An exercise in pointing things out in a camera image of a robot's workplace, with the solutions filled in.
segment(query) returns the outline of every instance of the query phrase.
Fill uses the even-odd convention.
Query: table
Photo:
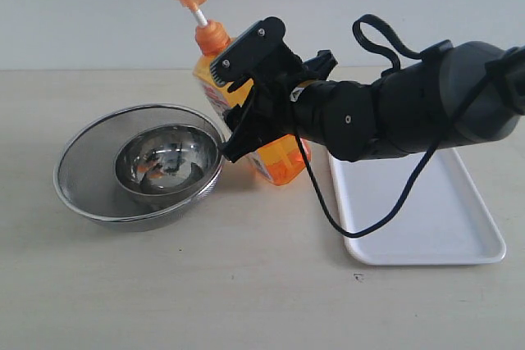
[[[523,348],[525,122],[459,149],[505,237],[503,262],[375,267],[346,252],[305,172],[277,188],[229,164],[193,211],[145,233],[59,202],[58,155],[95,118],[146,102],[212,115],[188,70],[2,71],[0,89],[0,348]],[[335,211],[322,147],[313,169]]]

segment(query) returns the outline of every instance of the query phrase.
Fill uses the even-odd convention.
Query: metal bowl
[[[71,139],[54,171],[55,189],[72,211],[97,224],[135,231],[157,228],[213,190],[225,161],[218,152],[224,140],[211,119],[186,107],[125,108],[96,120]],[[160,152],[162,147],[168,149]],[[163,164],[166,174],[149,176],[145,189],[137,189],[137,180],[142,180],[136,172],[140,159],[148,159],[140,153],[153,151],[159,159],[162,156],[162,163],[184,159],[189,168],[181,162],[175,174],[172,163]]]

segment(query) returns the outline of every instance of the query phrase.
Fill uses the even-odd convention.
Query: metal colander
[[[128,141],[165,125],[193,126],[217,145],[224,141],[212,120],[186,107],[148,104],[113,112],[85,127],[66,145],[54,172],[60,199],[94,222],[127,230],[149,230],[179,217],[212,191],[224,164],[221,155],[199,187],[182,193],[169,207],[131,198],[115,174],[116,156]]]

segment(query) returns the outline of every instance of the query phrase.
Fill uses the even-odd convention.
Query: white plastic tray
[[[349,163],[329,155],[341,225],[355,232],[394,206],[422,154]],[[454,149],[437,152],[398,215],[349,252],[371,265],[471,265],[501,261],[504,240]]]

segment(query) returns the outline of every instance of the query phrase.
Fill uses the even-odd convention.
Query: black cable
[[[395,50],[404,57],[416,60],[421,59],[421,54],[419,52],[415,52],[407,48],[400,40],[398,35],[395,33],[395,31],[384,20],[382,20],[378,16],[366,14],[352,24],[352,33],[354,34],[355,39],[361,47],[363,47],[369,52],[377,53],[390,60],[390,62],[392,63],[392,68],[383,71],[381,75],[387,75],[401,70],[401,62],[399,61],[399,57],[397,56],[397,54],[390,48],[375,44],[369,39],[367,39],[363,31],[361,30],[361,24],[370,25],[372,28],[378,30],[381,34],[383,34],[385,39],[390,44],[392,44],[392,47],[394,47]]]
[[[476,100],[476,98],[480,95],[480,93],[483,91],[483,89],[487,86],[488,82],[490,81],[489,76],[484,76],[479,82],[477,82],[476,85],[472,88],[472,90],[465,96],[465,99],[459,104],[459,106],[455,109],[452,116],[449,119],[449,122],[445,125],[443,130],[437,135],[436,139],[433,143],[430,144],[427,151],[423,155],[422,159],[419,161],[419,163],[416,165],[414,170],[412,171],[412,174],[409,176],[409,179],[407,180],[406,185],[403,188],[403,191],[401,192],[401,195],[399,196],[397,202],[395,203],[394,207],[391,209],[391,211],[383,217],[381,220],[379,220],[374,225],[371,225],[370,227],[367,227],[364,230],[358,231],[357,233],[350,233],[349,231],[346,231],[343,229],[337,222],[334,220],[330,212],[328,211],[328,207],[326,206],[324,197],[322,196],[322,192],[319,189],[319,184],[317,183],[317,180],[315,178],[315,174],[312,171],[312,167],[310,166],[310,163],[308,161],[308,157],[306,155],[306,152],[304,151],[303,144],[301,143],[299,132],[297,130],[297,122],[295,120],[295,113],[294,108],[292,106],[292,103],[290,100],[287,100],[290,106],[290,112],[292,115],[292,126],[295,136],[295,142],[297,143],[297,146],[299,148],[299,151],[301,152],[301,157],[303,158],[304,165],[306,165],[306,170],[308,172],[308,175],[310,175],[310,179],[312,180],[313,188],[315,189],[315,193],[317,195],[317,198],[319,199],[319,203],[321,204],[322,211],[324,212],[326,218],[328,221],[330,221],[330,224],[342,235],[344,235],[347,238],[361,238],[365,235],[368,235],[376,230],[379,230],[381,227],[386,225],[389,221],[391,221],[400,211],[401,207],[403,206],[404,202],[406,201],[407,197],[410,194],[410,191],[412,190],[413,185],[415,184],[417,178],[422,173],[423,169],[427,165],[427,163],[430,161],[432,155],[434,152],[438,149],[443,139],[446,137],[446,135],[450,132],[450,130],[454,127],[455,123],[463,116],[463,114],[466,112],[466,110],[470,107],[470,105]]]

